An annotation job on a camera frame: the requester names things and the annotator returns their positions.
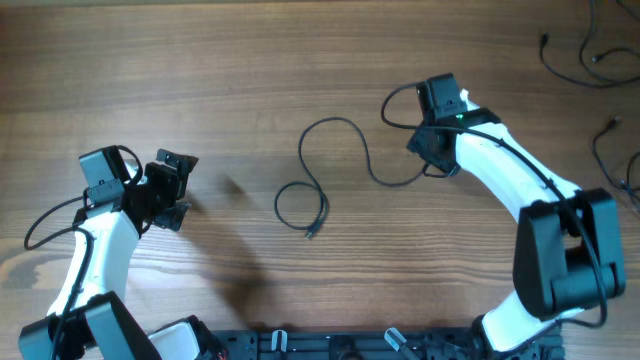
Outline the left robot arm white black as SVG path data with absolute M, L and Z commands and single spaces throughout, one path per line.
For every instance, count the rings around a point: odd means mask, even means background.
M 86 153 L 87 187 L 67 232 L 75 237 L 69 270 L 46 316 L 25 326 L 25 359 L 80 359 L 96 348 L 106 359 L 225 359 L 220 340 L 195 316 L 146 333 L 124 304 L 128 270 L 150 227 L 178 231 L 189 204 L 188 177 L 198 160 L 160 149 L 153 162 L 128 164 L 123 145 Z

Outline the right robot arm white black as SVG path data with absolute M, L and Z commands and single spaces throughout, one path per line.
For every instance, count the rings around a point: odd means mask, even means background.
M 544 166 L 501 119 L 473 103 L 453 74 L 415 84 L 423 119 L 408 141 L 435 177 L 464 170 L 517 223 L 513 291 L 475 323 L 475 357 L 505 359 L 540 347 L 564 324 L 598 328 L 627 276 L 615 199 Z

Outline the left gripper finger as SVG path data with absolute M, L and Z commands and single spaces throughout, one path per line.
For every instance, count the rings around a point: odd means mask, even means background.
M 155 215 L 152 224 L 162 229 L 178 232 L 190 208 L 191 204 L 188 202 L 177 202 L 173 207 L 162 210 Z
M 175 168 L 180 175 L 189 175 L 197 165 L 199 158 L 190 155 L 173 153 L 166 149 L 158 149 L 156 160 Z

